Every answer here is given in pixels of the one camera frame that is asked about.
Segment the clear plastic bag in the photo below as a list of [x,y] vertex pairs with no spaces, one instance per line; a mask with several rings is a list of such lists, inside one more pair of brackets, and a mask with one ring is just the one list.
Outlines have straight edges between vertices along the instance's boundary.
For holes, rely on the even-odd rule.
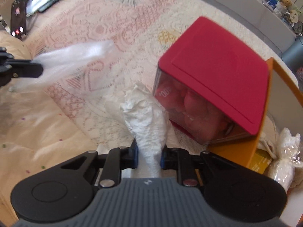
[[18,78],[10,84],[10,92],[28,92],[45,89],[59,80],[79,75],[90,63],[109,56],[115,49],[112,40],[80,43],[36,56],[32,63],[42,65],[38,78]]

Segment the silver yellow snack packet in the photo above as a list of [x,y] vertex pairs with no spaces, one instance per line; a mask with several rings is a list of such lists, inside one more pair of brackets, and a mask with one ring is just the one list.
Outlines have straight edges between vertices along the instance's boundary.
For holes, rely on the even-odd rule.
[[256,149],[248,168],[257,173],[263,174],[271,162],[272,157],[267,151]]

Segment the white tissue bundle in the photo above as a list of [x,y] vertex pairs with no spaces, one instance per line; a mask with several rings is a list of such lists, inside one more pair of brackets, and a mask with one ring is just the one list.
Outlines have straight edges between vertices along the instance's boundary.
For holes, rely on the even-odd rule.
[[277,159],[270,165],[268,177],[278,182],[287,192],[295,176],[295,168],[302,168],[300,134],[293,136],[284,128],[277,142]]

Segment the brown plush towel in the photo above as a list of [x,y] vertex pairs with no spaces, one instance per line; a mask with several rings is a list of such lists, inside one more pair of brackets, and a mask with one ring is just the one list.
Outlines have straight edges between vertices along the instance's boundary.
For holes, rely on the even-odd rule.
[[302,185],[303,185],[303,170],[302,170],[302,168],[296,168],[294,177],[289,186],[289,189],[302,190]]

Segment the cream canvas bag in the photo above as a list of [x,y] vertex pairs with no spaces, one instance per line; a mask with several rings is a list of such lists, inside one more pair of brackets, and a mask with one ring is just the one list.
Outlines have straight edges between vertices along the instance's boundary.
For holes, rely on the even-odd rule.
[[276,124],[271,116],[266,116],[261,129],[257,148],[267,151],[272,159],[277,159],[276,144],[279,138],[279,133]]

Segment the phone with red lights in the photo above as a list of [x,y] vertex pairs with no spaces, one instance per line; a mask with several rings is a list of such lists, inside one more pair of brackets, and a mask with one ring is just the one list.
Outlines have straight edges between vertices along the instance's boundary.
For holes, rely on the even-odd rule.
[[27,33],[26,0],[16,0],[11,5],[10,34],[22,40]]

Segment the red lidded storage box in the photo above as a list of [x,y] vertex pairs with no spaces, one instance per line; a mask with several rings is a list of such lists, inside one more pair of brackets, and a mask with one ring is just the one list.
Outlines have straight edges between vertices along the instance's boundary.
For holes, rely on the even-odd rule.
[[256,135],[264,117],[266,62],[229,31],[197,18],[158,62],[153,95],[200,144]]

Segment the orange cardboard box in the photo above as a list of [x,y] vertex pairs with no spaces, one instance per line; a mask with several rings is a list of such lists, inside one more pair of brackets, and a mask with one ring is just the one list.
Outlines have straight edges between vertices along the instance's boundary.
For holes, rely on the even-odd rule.
[[210,152],[260,174],[274,161],[262,142],[274,149],[283,128],[288,128],[293,136],[302,135],[302,93],[291,79],[293,74],[274,58],[266,63],[270,73],[269,88],[265,117],[258,136],[208,147]]

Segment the lace tablecloth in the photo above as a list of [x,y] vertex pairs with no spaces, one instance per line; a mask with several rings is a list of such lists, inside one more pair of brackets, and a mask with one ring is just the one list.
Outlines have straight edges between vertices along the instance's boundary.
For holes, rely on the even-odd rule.
[[[33,61],[1,89],[1,221],[11,226],[283,226],[284,188],[249,169],[274,58],[201,15],[197,0],[77,2],[63,33],[89,32]],[[109,38],[109,19],[132,29]]]

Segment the blue metal trash bin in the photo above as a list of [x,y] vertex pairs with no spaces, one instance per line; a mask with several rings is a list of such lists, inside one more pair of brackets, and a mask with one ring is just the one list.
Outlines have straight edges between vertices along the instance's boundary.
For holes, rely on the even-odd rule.
[[285,52],[283,52],[281,59],[293,73],[296,73],[296,71],[302,67],[302,36],[298,37],[295,42]]

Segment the white round hand fan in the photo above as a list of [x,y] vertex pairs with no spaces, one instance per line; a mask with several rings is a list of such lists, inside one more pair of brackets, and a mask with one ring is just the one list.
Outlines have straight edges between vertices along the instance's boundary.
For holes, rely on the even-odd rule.
[[290,10],[290,20],[291,20],[291,23],[294,23],[294,24],[299,21],[299,14],[294,9]]

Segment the small teddy bear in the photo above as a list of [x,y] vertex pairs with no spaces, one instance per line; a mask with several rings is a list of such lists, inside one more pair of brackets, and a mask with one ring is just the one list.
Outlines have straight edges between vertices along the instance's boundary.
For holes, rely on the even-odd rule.
[[279,0],[279,3],[287,9],[292,6],[291,0]]

